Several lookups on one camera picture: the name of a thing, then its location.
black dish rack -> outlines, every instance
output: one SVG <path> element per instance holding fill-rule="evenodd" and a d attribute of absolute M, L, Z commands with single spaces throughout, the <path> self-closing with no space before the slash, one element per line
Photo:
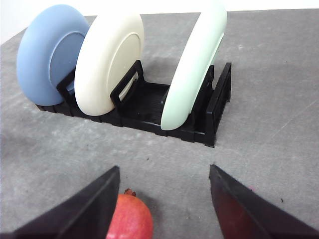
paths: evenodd
<path fill-rule="evenodd" d="M 121 101 L 119 94 L 137 73 L 127 95 Z M 231 97 L 231 63 L 227 63 L 216 84 L 212 88 L 214 66 L 210 66 L 198 92 L 196 101 L 186 122 L 174 130 L 162 130 L 160 119 L 169 90 L 169 85 L 150 83 L 144 80 L 141 61 L 136 61 L 126 75 L 111 92 L 115 109 L 102 116 L 88 116 L 79 109 L 74 94 L 69 94 L 67 86 L 74 81 L 75 69 L 57 86 L 64 102 L 54 106 L 38 106 L 42 111 L 61 113 L 71 117 L 81 117 L 96 122 L 111 123 L 115 126 L 130 127 L 161 136 L 172 136 L 189 142 L 204 143 L 214 147 L 216 132 L 226 102 Z"/>

gray mat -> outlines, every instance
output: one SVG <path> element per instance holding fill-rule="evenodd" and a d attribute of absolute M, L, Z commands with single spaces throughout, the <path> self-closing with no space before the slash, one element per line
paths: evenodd
<path fill-rule="evenodd" d="M 212 163 L 319 229 L 319 10 L 228 16 L 215 73 L 233 63 L 232 99 L 215 148 L 41 112 L 16 80 L 22 33 L 2 45 L 2 231 L 61 203 L 116 164 L 120 191 L 133 188 L 151 209 L 154 238 L 219 239 Z M 171 81 L 197 18 L 143 15 L 146 80 Z"/>

plate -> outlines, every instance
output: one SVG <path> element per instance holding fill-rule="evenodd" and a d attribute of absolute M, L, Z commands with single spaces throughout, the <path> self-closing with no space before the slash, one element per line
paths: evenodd
<path fill-rule="evenodd" d="M 109 10 L 96 17 L 83 42 L 74 91 L 80 110 L 89 116 L 113 110 L 110 94 L 141 58 L 144 27 L 138 13 Z M 133 81 L 120 94 L 122 100 Z"/>
<path fill-rule="evenodd" d="M 176 129 L 191 113 L 206 72 L 224 36 L 227 12 L 218 0 L 207 1 L 178 63 L 165 101 L 160 127 Z"/>
<path fill-rule="evenodd" d="M 41 106 L 59 104 L 57 84 L 76 66 L 89 29 L 85 17 L 68 5 L 40 13 L 25 31 L 17 55 L 17 77 L 23 93 Z M 74 90 L 73 84 L 68 90 Z"/>

cream plate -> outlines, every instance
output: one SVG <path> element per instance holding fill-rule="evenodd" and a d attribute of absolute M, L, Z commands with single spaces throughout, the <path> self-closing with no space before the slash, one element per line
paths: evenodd
<path fill-rule="evenodd" d="M 90 116 L 110 112 L 110 94 L 136 60 L 144 44 L 141 16 L 127 11 L 100 14 L 90 27 L 77 61 L 74 91 L 80 110 Z M 133 81 L 120 94 L 122 100 Z"/>

red pomegranate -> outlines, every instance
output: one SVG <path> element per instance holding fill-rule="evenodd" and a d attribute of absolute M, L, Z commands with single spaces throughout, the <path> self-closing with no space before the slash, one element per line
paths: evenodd
<path fill-rule="evenodd" d="M 148 207 L 126 189 L 119 194 L 106 239 L 151 239 L 153 222 Z"/>

